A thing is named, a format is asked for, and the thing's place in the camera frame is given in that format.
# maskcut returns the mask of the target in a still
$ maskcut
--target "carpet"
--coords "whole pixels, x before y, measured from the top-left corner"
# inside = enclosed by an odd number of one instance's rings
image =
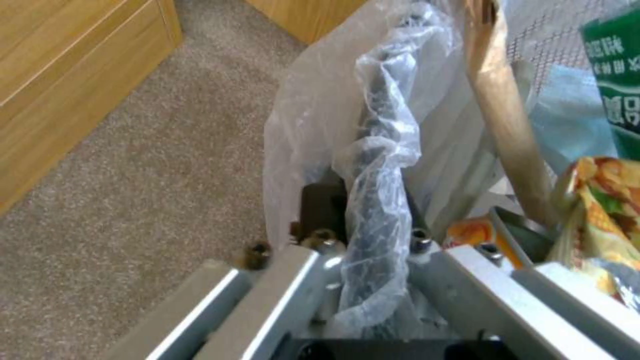
[[[95,359],[266,236],[262,128],[304,46],[242,0],[176,5],[181,47],[0,218],[0,358]]]

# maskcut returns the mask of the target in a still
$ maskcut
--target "wooden cabinet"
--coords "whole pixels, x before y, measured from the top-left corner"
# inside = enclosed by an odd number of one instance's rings
[[[245,0],[306,44],[342,24],[366,0]]]
[[[181,41],[173,0],[0,0],[0,213]]]

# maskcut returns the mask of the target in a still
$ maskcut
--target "snack bag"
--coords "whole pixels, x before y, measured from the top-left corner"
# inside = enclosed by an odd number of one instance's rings
[[[590,259],[640,270],[640,163],[582,158],[558,180],[552,202],[563,230],[547,259],[620,299],[614,276]]]

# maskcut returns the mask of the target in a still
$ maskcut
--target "crumpled plastic wrap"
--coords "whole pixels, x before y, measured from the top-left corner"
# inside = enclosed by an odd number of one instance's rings
[[[563,37],[531,36],[559,3],[502,2],[514,57]],[[404,186],[431,225],[439,210],[430,211],[430,202],[438,182],[447,181],[447,157],[479,146],[481,119],[477,136],[458,136],[470,131],[462,110],[477,106],[462,61],[463,20],[463,0],[370,0],[300,55],[276,95],[264,132],[269,242],[275,250],[289,242],[301,189],[325,179],[333,164],[349,190],[350,244],[333,322],[343,337],[406,337],[392,321],[411,317]]]
[[[341,334],[395,337],[397,326],[382,323],[408,296],[412,215],[401,169],[420,158],[419,125],[407,104],[418,70],[416,57],[428,53],[432,70],[440,69],[459,44],[451,19],[418,2],[380,45],[356,61],[365,99],[358,138],[333,162],[349,193],[349,247],[334,323]]]

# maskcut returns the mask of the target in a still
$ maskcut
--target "bolt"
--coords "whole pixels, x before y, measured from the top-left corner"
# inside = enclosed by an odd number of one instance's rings
[[[476,250],[482,254],[487,260],[492,263],[500,266],[502,263],[502,259],[504,259],[504,254],[500,252],[497,246],[494,243],[480,243],[476,245]]]
[[[410,250],[412,254],[423,254],[429,251],[431,244],[432,240],[429,231],[419,227],[411,231]]]

